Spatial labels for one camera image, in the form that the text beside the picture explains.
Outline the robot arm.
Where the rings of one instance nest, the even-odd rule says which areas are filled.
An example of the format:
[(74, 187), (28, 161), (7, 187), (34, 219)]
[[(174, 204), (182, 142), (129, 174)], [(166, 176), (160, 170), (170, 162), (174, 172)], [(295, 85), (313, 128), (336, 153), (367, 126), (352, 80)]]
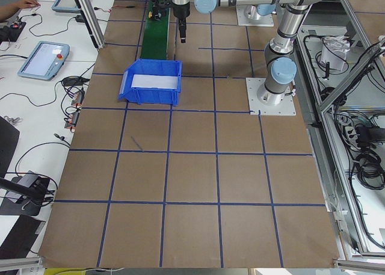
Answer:
[(151, 0), (152, 8), (149, 11), (149, 18), (160, 20), (164, 16), (164, 0)]
[(321, 0), (171, 0), (170, 7), (179, 24), (180, 39), (184, 42), (186, 18), (189, 16), (191, 3), (202, 14), (209, 14), (217, 7), (285, 4), (277, 34), (264, 50), (268, 76), (257, 91), (259, 101), (265, 105), (276, 106), (283, 100), (285, 91), (297, 72), (297, 67), (289, 55), (293, 51), (298, 30), (311, 6), (319, 1)]

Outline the person's hand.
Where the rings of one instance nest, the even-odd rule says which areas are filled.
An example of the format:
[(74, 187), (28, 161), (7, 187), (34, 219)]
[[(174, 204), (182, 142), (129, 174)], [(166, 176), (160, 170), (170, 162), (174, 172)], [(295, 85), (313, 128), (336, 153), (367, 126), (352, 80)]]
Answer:
[(38, 0), (19, 0), (14, 4), (20, 10), (27, 9), (27, 8), (35, 8), (40, 6), (40, 3), (38, 2)]

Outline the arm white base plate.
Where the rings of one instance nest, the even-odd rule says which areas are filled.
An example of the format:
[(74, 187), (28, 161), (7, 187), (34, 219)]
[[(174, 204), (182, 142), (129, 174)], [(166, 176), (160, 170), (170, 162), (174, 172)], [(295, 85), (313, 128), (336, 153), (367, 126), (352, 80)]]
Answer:
[(271, 4), (239, 5), (236, 7), (238, 25), (273, 27), (275, 10), (276, 6)]
[(282, 94), (272, 94), (265, 88), (265, 78), (246, 78), (248, 104), (251, 115), (260, 116), (295, 116), (293, 97)]

